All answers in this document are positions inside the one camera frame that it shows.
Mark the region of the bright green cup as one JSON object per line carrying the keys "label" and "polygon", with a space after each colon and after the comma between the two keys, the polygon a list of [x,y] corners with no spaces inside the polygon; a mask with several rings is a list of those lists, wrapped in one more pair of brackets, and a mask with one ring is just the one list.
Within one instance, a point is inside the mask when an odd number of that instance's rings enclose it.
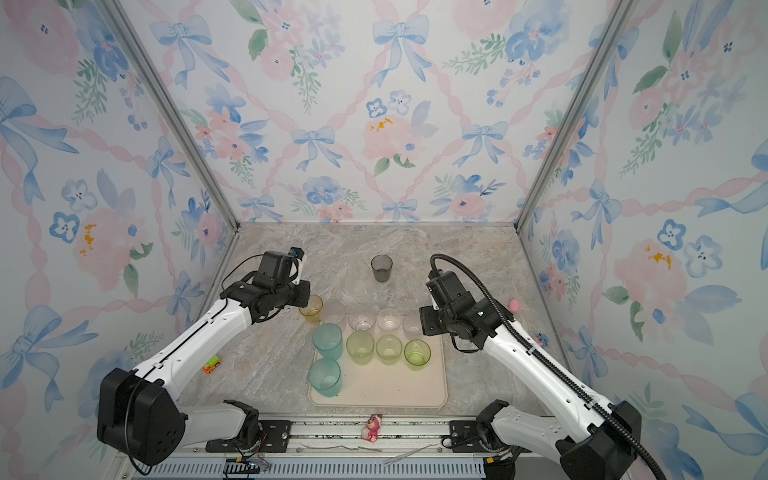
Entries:
{"label": "bright green cup", "polygon": [[432,358],[432,349],[420,339],[410,340],[403,349],[403,356],[411,370],[423,369]]}

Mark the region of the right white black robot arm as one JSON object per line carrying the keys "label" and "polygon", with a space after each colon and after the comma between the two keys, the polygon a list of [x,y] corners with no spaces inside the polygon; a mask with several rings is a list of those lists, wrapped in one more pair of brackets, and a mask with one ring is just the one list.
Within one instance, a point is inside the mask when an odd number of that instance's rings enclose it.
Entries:
{"label": "right white black robot arm", "polygon": [[490,295],[477,300],[451,271],[431,272],[431,305],[422,331],[471,342],[499,361],[546,406],[548,417],[496,400],[477,415],[476,438],[491,451],[520,448],[559,464],[570,479],[620,479],[647,452],[642,417],[628,402],[612,403],[548,354]]}

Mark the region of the yellow amber cup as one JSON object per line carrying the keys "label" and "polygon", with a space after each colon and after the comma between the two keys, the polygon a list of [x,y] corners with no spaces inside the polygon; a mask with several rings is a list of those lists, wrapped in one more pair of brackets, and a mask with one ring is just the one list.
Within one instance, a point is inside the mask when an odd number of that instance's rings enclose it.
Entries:
{"label": "yellow amber cup", "polygon": [[322,310],[324,307],[323,299],[318,295],[311,295],[305,307],[299,309],[300,315],[310,325],[319,326],[322,324]]}

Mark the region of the clear textured cup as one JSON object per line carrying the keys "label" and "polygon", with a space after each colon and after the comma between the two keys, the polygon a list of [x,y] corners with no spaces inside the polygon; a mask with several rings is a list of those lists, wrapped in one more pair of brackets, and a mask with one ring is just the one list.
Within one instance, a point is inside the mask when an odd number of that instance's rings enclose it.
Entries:
{"label": "clear textured cup", "polygon": [[422,326],[418,313],[406,315],[403,319],[402,328],[404,335],[409,340],[420,339],[423,336]]}
{"label": "clear textured cup", "polygon": [[343,325],[347,321],[346,306],[338,299],[325,302],[320,314],[324,323]]}

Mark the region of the clear smooth cup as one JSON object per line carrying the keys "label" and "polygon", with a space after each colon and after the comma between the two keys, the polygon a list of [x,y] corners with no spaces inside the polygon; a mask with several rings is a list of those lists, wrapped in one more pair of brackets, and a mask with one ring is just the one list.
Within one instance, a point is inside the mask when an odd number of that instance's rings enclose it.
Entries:
{"label": "clear smooth cup", "polygon": [[347,320],[355,332],[372,330],[377,321],[377,308],[371,304],[352,305],[347,308]]}

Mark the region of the light green textured cup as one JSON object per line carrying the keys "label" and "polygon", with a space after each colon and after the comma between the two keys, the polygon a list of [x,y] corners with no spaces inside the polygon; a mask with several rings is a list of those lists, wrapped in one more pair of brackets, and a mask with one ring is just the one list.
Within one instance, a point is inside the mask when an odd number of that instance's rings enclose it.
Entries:
{"label": "light green textured cup", "polygon": [[375,345],[376,355],[385,365],[396,364],[402,355],[402,349],[400,338],[392,334],[381,336]]}
{"label": "light green textured cup", "polygon": [[354,331],[346,340],[346,351],[355,364],[365,366],[373,358],[374,337],[368,331]]}

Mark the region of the smoky grey cup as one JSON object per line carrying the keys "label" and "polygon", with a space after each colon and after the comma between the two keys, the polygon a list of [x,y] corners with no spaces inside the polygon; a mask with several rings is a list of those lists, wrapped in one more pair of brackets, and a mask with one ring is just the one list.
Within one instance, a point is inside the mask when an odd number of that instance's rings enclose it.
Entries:
{"label": "smoky grey cup", "polygon": [[377,282],[387,282],[392,273],[394,262],[392,258],[385,254],[375,255],[370,262],[374,279]]}

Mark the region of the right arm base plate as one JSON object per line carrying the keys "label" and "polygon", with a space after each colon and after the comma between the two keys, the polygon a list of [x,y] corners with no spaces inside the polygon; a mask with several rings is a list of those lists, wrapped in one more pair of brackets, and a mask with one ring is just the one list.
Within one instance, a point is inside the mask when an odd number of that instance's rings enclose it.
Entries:
{"label": "right arm base plate", "polygon": [[451,421],[443,444],[453,453],[493,453],[502,446],[491,426],[476,420]]}

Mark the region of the teal cup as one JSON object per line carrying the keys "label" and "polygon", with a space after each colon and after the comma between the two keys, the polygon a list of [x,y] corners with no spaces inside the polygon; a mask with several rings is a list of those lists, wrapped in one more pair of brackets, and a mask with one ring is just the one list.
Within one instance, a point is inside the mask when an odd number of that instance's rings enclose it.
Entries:
{"label": "teal cup", "polygon": [[310,386],[324,397],[334,397],[342,387],[342,371],[339,363],[330,358],[315,361],[308,372]]}
{"label": "teal cup", "polygon": [[318,326],[312,336],[315,349],[323,358],[339,360],[344,351],[344,337],[337,324],[323,323]]}

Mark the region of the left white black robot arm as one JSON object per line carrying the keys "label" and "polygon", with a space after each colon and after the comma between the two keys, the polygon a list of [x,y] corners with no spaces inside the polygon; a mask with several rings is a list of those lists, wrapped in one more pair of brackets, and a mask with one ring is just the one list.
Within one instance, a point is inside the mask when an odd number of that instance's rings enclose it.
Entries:
{"label": "left white black robot arm", "polygon": [[256,258],[258,268],[223,283],[211,308],[167,347],[130,370],[113,369],[101,381],[97,438],[124,453],[137,473],[149,475],[180,447],[222,441],[245,452],[263,441],[259,412],[250,405],[177,403],[195,374],[248,327],[287,307],[307,306],[311,284],[302,276],[301,248]]}

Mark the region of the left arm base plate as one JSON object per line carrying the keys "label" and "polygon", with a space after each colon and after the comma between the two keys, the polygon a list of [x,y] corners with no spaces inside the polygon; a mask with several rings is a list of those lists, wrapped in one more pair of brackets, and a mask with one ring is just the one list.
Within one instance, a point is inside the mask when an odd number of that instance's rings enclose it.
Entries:
{"label": "left arm base plate", "polygon": [[210,440],[207,453],[285,453],[292,423],[288,420],[247,420],[231,439]]}

